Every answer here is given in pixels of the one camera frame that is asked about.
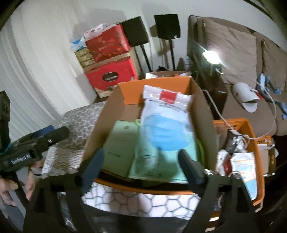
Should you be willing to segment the person's left hand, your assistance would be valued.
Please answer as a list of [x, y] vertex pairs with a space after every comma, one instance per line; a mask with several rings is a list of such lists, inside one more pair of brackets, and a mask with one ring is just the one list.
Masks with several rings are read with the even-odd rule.
[[[31, 200], [31, 196], [33, 195], [33, 192], [36, 186], [36, 178], [33, 173], [33, 168], [42, 169], [43, 164], [44, 164], [44, 161], [41, 160], [30, 165], [29, 173], [28, 173], [28, 180], [25, 184], [25, 189], [27, 191], [26, 199], [28, 199], [29, 201]], [[9, 191], [17, 190], [17, 189], [18, 189], [18, 185], [14, 181], [1, 178], [1, 198], [7, 205], [11, 205], [15, 207], [17, 206], [16, 203], [11, 198], [11, 195], [9, 194]]]

